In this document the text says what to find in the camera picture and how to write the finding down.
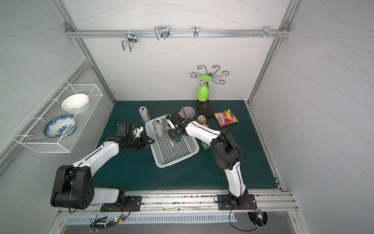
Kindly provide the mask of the orange Fanta can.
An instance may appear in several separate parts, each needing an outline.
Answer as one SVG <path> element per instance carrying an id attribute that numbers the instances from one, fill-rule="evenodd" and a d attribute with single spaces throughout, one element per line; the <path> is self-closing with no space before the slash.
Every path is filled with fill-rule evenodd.
<path id="1" fill-rule="evenodd" d="M 199 115 L 199 116 L 197 117 L 197 122 L 198 122 L 199 124 L 206 124 L 206 117 L 205 117 L 204 115 Z"/>

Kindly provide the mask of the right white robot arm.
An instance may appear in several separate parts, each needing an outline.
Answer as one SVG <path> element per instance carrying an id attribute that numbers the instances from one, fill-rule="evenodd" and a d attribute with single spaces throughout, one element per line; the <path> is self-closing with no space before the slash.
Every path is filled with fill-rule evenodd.
<path id="1" fill-rule="evenodd" d="M 170 126 L 168 133 L 174 140 L 182 135 L 191 136 L 209 145 L 217 165 L 224 170 L 228 180 L 228 193 L 233 203 L 243 204 L 248 196 L 247 188 L 241 174 L 240 155 L 243 150 L 239 147 L 229 131 L 216 131 L 207 128 L 196 121 L 182 120 L 176 123 L 167 119 Z"/>

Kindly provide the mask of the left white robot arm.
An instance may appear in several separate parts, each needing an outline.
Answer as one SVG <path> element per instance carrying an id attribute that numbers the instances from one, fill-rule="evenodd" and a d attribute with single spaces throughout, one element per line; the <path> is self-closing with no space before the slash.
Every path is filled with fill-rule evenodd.
<path id="1" fill-rule="evenodd" d="M 62 165 L 56 171 L 50 204 L 53 207 L 85 210 L 89 206 L 126 205 L 125 192 L 118 188 L 94 187 L 93 176 L 123 149 L 142 151 L 155 143 L 147 135 L 140 137 L 112 136 L 88 156 L 72 165 Z"/>

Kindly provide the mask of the white Monster energy can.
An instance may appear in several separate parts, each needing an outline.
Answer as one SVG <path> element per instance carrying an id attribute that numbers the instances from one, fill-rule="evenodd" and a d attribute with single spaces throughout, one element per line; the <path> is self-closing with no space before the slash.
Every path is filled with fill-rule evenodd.
<path id="1" fill-rule="evenodd" d="M 156 118 L 153 122 L 154 127 L 156 129 L 156 133 L 160 136 L 163 137 L 165 135 L 165 129 L 163 125 L 163 120 L 161 118 Z"/>

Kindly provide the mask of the white perforated plastic basket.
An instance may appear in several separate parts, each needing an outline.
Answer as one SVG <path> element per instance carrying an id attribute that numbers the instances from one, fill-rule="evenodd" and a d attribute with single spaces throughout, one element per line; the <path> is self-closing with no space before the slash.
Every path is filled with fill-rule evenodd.
<path id="1" fill-rule="evenodd" d="M 182 135 L 179 141 L 174 141 L 168 134 L 171 129 L 167 122 L 166 115 L 159 117 L 162 120 L 165 134 L 161 136 L 155 126 L 156 119 L 145 124 L 147 136 L 155 143 L 150 145 L 155 163 L 159 168 L 165 168 L 189 159 L 200 150 L 199 144 L 194 137 Z"/>

